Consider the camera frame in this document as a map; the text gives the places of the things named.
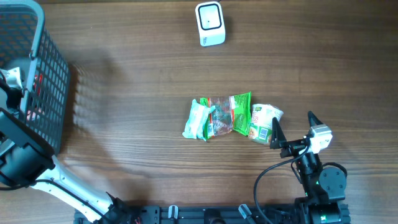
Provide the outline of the white teal tissue pack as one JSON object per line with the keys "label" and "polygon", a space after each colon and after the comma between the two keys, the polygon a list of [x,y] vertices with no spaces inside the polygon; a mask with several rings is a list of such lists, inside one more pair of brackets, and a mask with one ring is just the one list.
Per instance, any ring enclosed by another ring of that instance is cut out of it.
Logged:
{"label": "white teal tissue pack", "polygon": [[182,136],[187,139],[202,139],[206,141],[206,137],[204,137],[205,123],[209,114],[214,110],[215,106],[207,107],[199,104],[196,99],[193,99],[189,118],[185,124]]}

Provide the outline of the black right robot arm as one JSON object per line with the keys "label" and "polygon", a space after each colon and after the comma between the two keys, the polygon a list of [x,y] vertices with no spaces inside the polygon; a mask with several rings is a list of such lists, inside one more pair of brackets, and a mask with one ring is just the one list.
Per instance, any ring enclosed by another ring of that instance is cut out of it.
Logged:
{"label": "black right robot arm", "polygon": [[300,223],[350,223],[345,189],[348,172],[335,162],[322,163],[319,152],[332,140],[332,131],[311,111],[308,112],[310,129],[302,138],[288,141],[277,118],[272,119],[271,149],[280,149],[281,158],[291,157],[296,178],[302,184],[305,196],[295,200]]}

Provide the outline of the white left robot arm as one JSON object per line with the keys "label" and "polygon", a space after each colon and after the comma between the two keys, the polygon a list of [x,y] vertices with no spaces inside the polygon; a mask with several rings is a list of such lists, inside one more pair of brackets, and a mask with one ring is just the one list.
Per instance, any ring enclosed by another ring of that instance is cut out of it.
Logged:
{"label": "white left robot arm", "polygon": [[127,223],[132,212],[120,199],[99,191],[72,174],[56,157],[65,100],[47,103],[36,93],[23,94],[1,80],[7,106],[1,109],[2,191],[31,187],[80,211],[92,223]]}

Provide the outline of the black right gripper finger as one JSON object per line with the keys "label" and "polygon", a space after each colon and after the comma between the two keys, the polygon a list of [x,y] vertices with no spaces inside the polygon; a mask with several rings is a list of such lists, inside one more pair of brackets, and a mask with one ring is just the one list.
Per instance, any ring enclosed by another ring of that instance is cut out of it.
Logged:
{"label": "black right gripper finger", "polygon": [[309,111],[309,112],[308,112],[308,122],[309,122],[310,127],[318,126],[318,125],[323,124],[323,122],[321,122],[321,121],[315,116],[315,114],[314,114],[312,111]]}
{"label": "black right gripper finger", "polygon": [[280,149],[285,146],[287,142],[279,121],[276,117],[272,119],[272,135],[270,140],[271,149]]}

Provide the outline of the red stick sachet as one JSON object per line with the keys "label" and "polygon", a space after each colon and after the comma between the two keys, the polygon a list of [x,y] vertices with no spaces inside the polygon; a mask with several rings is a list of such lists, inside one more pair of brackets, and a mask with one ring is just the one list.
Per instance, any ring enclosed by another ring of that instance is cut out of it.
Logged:
{"label": "red stick sachet", "polygon": [[[40,87],[37,86],[37,84],[39,83],[41,85],[42,84],[42,80],[43,80],[43,75],[41,73],[39,75],[38,74],[35,75],[35,82],[33,84],[33,89],[32,90],[35,92],[35,94],[37,96],[40,96],[40,91],[41,91]],[[30,119],[31,120],[35,120],[36,117],[37,117],[36,116],[36,111],[38,113],[42,112],[42,103],[37,101],[34,97],[32,97],[30,99],[30,105],[34,107],[34,109],[32,109],[30,111]]]}

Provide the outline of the green snack bag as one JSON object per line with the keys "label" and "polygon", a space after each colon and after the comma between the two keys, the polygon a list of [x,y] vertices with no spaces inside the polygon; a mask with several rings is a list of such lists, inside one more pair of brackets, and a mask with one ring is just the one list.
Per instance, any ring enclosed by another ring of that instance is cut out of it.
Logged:
{"label": "green snack bag", "polygon": [[205,123],[205,139],[228,134],[232,130],[244,136],[249,134],[251,92],[232,96],[200,98],[200,104],[215,108]]}

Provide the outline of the instant noodle cup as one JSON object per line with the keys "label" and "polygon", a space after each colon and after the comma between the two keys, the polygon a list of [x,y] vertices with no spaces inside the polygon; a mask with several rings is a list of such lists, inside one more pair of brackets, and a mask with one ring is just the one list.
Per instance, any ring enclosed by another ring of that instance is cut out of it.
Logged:
{"label": "instant noodle cup", "polygon": [[280,121],[284,112],[269,104],[253,104],[248,138],[260,144],[269,144],[272,136],[272,119]]}

